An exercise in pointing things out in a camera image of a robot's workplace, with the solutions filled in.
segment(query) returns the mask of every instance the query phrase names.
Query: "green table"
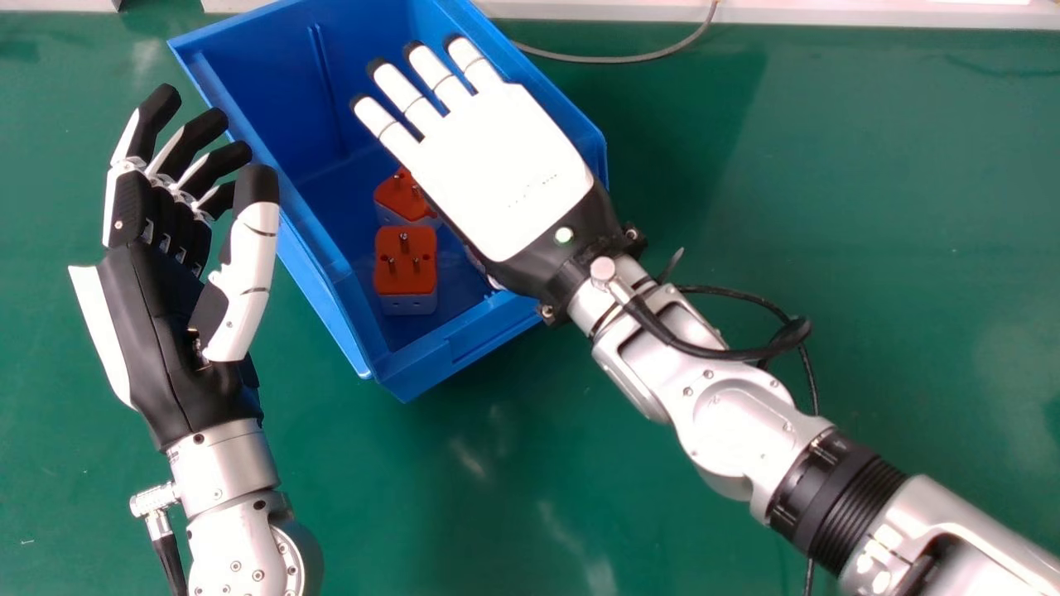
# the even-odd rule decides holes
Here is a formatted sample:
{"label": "green table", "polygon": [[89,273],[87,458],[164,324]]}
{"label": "green table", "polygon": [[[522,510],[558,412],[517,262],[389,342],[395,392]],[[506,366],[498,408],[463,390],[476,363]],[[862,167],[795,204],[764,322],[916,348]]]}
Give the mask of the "green table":
{"label": "green table", "polygon": [[[164,40],[213,17],[127,4],[0,16],[4,596],[165,590],[126,502],[169,470],[110,395],[66,265],[100,256],[132,106],[169,81],[182,113],[201,108]],[[597,52],[688,30],[505,27]],[[542,68],[606,135],[650,268],[685,246],[678,280],[811,316],[829,418],[1060,551],[1058,50],[1047,33],[718,27],[659,63]],[[703,309],[738,345],[773,325]],[[254,358],[324,594],[798,593],[797,554],[703,485],[573,328],[535,329],[403,406],[356,378],[279,268]],[[797,362],[778,373],[805,403]]]}

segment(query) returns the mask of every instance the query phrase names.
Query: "orange plug adapter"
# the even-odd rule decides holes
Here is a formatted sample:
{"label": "orange plug adapter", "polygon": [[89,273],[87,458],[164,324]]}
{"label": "orange plug adapter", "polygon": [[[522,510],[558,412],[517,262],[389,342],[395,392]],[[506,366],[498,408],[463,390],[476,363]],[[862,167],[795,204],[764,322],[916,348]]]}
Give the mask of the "orange plug adapter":
{"label": "orange plug adapter", "polygon": [[429,315],[438,308],[438,236],[428,226],[385,226],[375,233],[375,293],[383,314]]}
{"label": "orange plug adapter", "polygon": [[375,189],[375,211],[383,226],[442,225],[441,217],[427,205],[420,185],[404,168]]}

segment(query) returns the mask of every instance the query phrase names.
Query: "robotic arm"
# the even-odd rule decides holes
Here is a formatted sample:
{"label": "robotic arm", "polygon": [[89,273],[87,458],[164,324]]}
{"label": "robotic arm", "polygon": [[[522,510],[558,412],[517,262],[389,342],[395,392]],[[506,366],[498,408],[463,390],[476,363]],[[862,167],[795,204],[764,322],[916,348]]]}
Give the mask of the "robotic arm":
{"label": "robotic arm", "polygon": [[619,225],[606,191],[529,92],[467,39],[447,51],[470,88],[422,43],[405,52],[444,115],[394,66],[369,66],[419,138],[372,98],[355,98],[353,112],[495,284],[585,333],[594,360],[641,414],[673,426],[708,486],[747,502],[848,594],[1060,596],[1060,560],[799,413],[755,363],[805,337],[805,321],[766,349],[729,349],[676,286],[637,263],[640,232]]}
{"label": "robotic arm", "polygon": [[[132,112],[107,174],[106,256],[70,267],[111,388],[143,416],[173,473],[129,507],[145,521],[174,596],[313,596],[322,557],[276,490],[247,354],[272,281],[277,176],[246,165],[243,142],[193,162],[228,127],[217,108],[180,127],[153,158],[179,107],[177,90],[162,85]],[[214,186],[241,168],[234,183]],[[229,209],[220,269],[204,285],[211,224]],[[177,504],[194,559],[187,579],[166,513]]]}

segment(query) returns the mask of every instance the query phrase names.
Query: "blue plastic container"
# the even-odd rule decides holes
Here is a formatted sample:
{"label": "blue plastic container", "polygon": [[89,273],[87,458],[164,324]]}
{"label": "blue plastic container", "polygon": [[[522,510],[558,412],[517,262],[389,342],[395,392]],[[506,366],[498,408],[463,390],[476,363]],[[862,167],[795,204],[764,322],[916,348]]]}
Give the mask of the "blue plastic container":
{"label": "blue plastic container", "polygon": [[387,317],[373,290],[372,193],[398,164],[348,104],[383,100],[365,71],[373,58],[408,72],[402,50],[419,39],[448,62],[456,33],[526,86],[607,182],[600,130],[466,0],[287,0],[170,42],[207,103],[228,112],[230,136],[279,172],[279,255],[295,282],[357,374],[402,401],[538,320],[532,300],[493,291],[447,229],[434,315]]}

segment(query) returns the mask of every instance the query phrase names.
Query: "silver robotic forearm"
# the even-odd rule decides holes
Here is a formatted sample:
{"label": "silver robotic forearm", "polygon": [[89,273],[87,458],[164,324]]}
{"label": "silver robotic forearm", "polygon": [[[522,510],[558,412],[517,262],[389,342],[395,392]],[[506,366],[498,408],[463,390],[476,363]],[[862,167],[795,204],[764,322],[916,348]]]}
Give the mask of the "silver robotic forearm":
{"label": "silver robotic forearm", "polygon": [[858,595],[1060,596],[1060,560],[925,476],[908,477],[749,364],[664,344],[624,308],[639,296],[678,338],[727,349],[677,290],[631,257],[598,258],[568,304],[593,357],[649,419],[671,424],[719,493]]}
{"label": "silver robotic forearm", "polygon": [[172,534],[165,510],[183,507],[190,596],[319,594],[320,547],[275,490],[280,477],[257,420],[190,435],[165,453],[173,481],[137,494],[129,507],[147,523],[153,543]]}

